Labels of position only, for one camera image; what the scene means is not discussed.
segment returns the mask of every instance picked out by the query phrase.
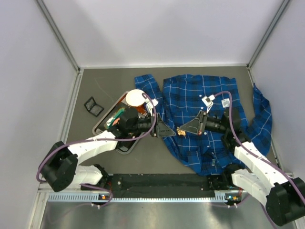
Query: gray table surface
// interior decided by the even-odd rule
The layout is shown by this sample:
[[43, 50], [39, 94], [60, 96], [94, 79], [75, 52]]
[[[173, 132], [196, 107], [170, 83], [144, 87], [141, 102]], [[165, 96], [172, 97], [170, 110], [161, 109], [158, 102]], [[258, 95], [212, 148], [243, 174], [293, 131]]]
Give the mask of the gray table surface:
[[[202, 68], [140, 68], [140, 69], [92, 69], [85, 70], [77, 98], [68, 142], [92, 136], [92, 128], [98, 118], [89, 114], [83, 104], [90, 96], [107, 111], [125, 92], [134, 89], [134, 77], [151, 73], [160, 88], [163, 79], [175, 75], [205, 74], [227, 76], [237, 79], [241, 103], [246, 117], [254, 117], [252, 85], [246, 67], [202, 67]], [[269, 159], [275, 161], [273, 154]], [[167, 150], [162, 139], [146, 137], [141, 139], [129, 155], [116, 151], [106, 152], [85, 162], [99, 163], [109, 173], [192, 173]], [[111, 203], [97, 210], [83, 206], [63, 217], [63, 214], [79, 203], [47, 203], [50, 224], [44, 215], [41, 229], [271, 229], [261, 206], [249, 198], [235, 209], [212, 207], [206, 203]], [[282, 229], [295, 229], [290, 223]]]
[[[77, 97], [68, 142], [92, 137], [92, 128], [103, 114], [124, 92], [135, 88], [135, 76], [149, 73], [153, 74], [161, 89], [163, 79], [186, 73], [234, 77], [247, 119], [251, 122], [254, 117], [253, 88], [246, 67], [86, 69]], [[97, 118], [88, 113], [83, 106], [91, 96], [105, 108]], [[269, 153], [268, 157], [275, 161], [273, 153]], [[105, 167], [108, 173], [193, 173], [170, 154], [162, 139], [150, 136], [141, 139], [128, 155], [121, 155], [116, 151], [105, 152], [89, 159], [84, 165], [96, 163]]]

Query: cable tray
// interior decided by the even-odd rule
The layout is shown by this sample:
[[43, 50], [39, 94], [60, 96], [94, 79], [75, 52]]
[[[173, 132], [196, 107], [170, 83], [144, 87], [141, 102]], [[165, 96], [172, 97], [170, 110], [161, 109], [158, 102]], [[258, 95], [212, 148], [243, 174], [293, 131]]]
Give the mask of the cable tray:
[[[50, 193], [48, 202], [107, 202], [102, 197], [109, 197], [108, 194], [99, 193]], [[113, 198], [115, 203], [225, 203], [227, 202], [225, 193], [215, 193], [212, 198]]]

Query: blue plaid shirt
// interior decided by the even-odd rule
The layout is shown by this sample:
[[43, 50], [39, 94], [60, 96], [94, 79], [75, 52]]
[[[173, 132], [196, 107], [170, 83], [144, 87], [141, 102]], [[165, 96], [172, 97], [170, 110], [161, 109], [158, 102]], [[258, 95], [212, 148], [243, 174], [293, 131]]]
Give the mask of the blue plaid shirt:
[[[235, 79], [207, 75], [179, 75], [165, 79], [163, 92], [161, 92], [152, 75], [143, 75], [135, 77], [135, 85], [137, 89], [145, 91], [151, 98], [159, 101], [156, 107], [157, 112], [174, 131], [177, 127], [194, 119], [200, 109], [206, 110], [201, 100], [204, 96], [220, 91], [231, 92], [233, 107], [239, 110], [243, 130], [263, 155], [268, 153], [271, 142], [271, 109], [269, 101], [263, 97], [255, 85], [253, 90], [255, 118], [251, 126], [248, 126], [240, 103]], [[222, 100], [226, 98], [229, 98], [226, 94], [216, 97], [209, 115], [220, 118], [224, 112]], [[186, 136], [166, 137], [164, 142], [175, 158], [192, 168], [197, 174], [205, 176], [220, 174], [231, 163], [242, 164], [225, 149], [221, 136], [220, 133], [205, 131], [202, 136], [186, 133]]]

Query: silver corner post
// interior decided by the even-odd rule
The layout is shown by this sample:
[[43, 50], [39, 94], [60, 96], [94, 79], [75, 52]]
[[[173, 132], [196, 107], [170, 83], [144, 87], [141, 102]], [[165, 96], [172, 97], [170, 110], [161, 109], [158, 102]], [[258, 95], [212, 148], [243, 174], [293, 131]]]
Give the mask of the silver corner post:
[[59, 44], [61, 45], [63, 51], [65, 52], [66, 56], [68, 57], [68, 60], [71, 62], [73, 68], [75, 69], [75, 71], [78, 73], [80, 71], [80, 67], [78, 66], [78, 64], [76, 63], [67, 43], [65, 42], [64, 38], [61, 35], [61, 32], [59, 31], [55, 21], [53, 20], [46, 4], [43, 2], [43, 0], [35, 0], [35, 2], [37, 3], [39, 9], [41, 10], [43, 16], [45, 17], [45, 19], [47, 20], [51, 30], [53, 31], [57, 41], [59, 42]]
[[269, 39], [272, 31], [274, 30], [275, 26], [279, 22], [280, 18], [282, 17], [284, 11], [287, 9], [287, 7], [288, 7], [290, 2], [291, 2], [291, 0], [283, 0], [282, 4], [280, 5], [280, 8], [278, 9], [278, 11], [276, 12], [274, 18], [272, 19], [272, 21], [271, 21], [267, 31], [265, 32], [263, 38], [259, 42], [255, 52], [253, 53], [253, 55], [252, 55], [252, 57], [250, 59], [250, 62], [247, 64], [248, 69], [252, 68], [252, 66], [255, 63], [257, 57], [261, 53], [264, 45], [266, 44], [266, 42]]

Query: white label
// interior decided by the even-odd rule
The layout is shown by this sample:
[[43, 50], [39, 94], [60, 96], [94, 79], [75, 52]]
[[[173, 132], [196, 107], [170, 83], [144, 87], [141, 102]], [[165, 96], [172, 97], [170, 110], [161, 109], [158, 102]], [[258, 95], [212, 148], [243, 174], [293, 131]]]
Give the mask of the white label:
[[223, 108], [229, 107], [230, 106], [230, 99], [223, 99], [221, 101], [221, 103], [223, 104]]

